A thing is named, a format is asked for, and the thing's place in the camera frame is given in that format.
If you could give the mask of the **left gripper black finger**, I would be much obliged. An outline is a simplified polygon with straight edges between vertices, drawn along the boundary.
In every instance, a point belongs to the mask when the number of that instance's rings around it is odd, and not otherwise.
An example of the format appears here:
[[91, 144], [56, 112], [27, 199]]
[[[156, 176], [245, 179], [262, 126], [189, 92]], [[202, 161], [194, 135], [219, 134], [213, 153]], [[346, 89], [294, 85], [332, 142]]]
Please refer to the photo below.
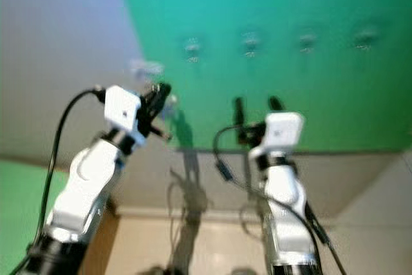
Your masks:
[[173, 87], [165, 82], [151, 84], [148, 91], [140, 96], [140, 120], [153, 121], [165, 108], [165, 103]]

